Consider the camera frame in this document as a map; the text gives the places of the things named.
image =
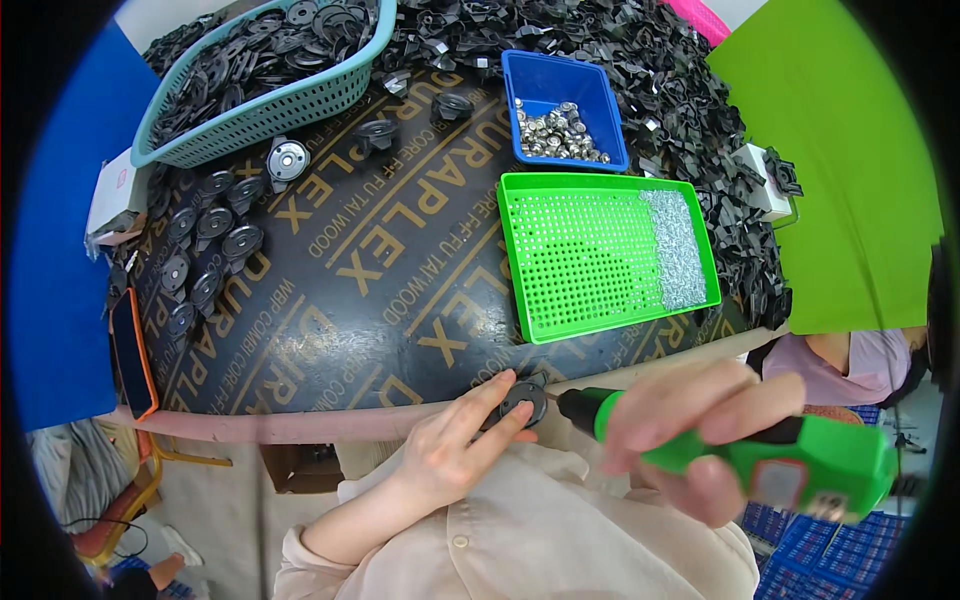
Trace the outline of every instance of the person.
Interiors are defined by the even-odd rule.
[[[678,476],[637,456],[693,427],[724,444],[800,414],[798,375],[760,382],[723,360],[638,380],[604,446],[603,469],[631,473],[623,498],[585,489],[575,453],[530,444],[529,402],[477,436],[515,381],[504,371],[418,423],[382,465],[340,484],[339,506],[288,531],[275,600],[752,597],[730,467],[701,457]]]
[[[918,376],[910,377],[910,385],[917,387],[925,371],[917,354],[925,342],[926,327],[815,335],[787,333],[774,342],[762,359],[762,376],[765,379],[785,372],[798,373],[806,383],[806,401],[811,405],[878,404],[900,390],[908,374],[914,371]],[[913,363],[920,369],[911,370]]]
[[[107,600],[156,600],[157,595],[173,583],[177,572],[185,566],[199,566],[204,563],[200,554],[183,540],[176,529],[164,525],[160,533],[167,541],[173,553],[154,564],[149,569],[125,568],[113,579],[108,572],[99,572],[98,579],[104,586],[104,598]],[[194,594],[196,600],[209,600],[205,589]]]

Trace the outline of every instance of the pink basket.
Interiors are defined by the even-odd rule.
[[[681,18],[686,19],[698,34],[705,37],[711,46],[718,46],[730,35],[730,28],[700,0],[665,0],[665,2],[673,7]]]

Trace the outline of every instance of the hand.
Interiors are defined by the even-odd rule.
[[[523,401],[471,443],[487,415],[516,381],[507,370],[453,401],[443,412],[414,426],[407,438],[403,463],[394,473],[404,489],[431,511],[462,500],[511,442],[535,442],[537,434],[523,425],[533,415]]]
[[[722,360],[642,379],[613,408],[604,469],[632,468],[670,504],[710,527],[743,510],[746,499],[732,469],[716,456],[693,461],[684,476],[643,465],[638,455],[696,427],[707,444],[728,444],[804,409],[804,381],[785,373],[760,383],[749,367]]]

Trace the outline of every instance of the smartphone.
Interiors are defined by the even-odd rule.
[[[129,287],[110,310],[110,340],[123,395],[133,418],[143,421],[160,406],[143,345],[136,290]]]

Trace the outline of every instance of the green plastic tray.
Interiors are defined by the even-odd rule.
[[[684,195],[707,301],[669,311],[645,189]],[[505,173],[496,192],[523,339],[545,344],[720,303],[713,253],[693,186],[591,173]]]

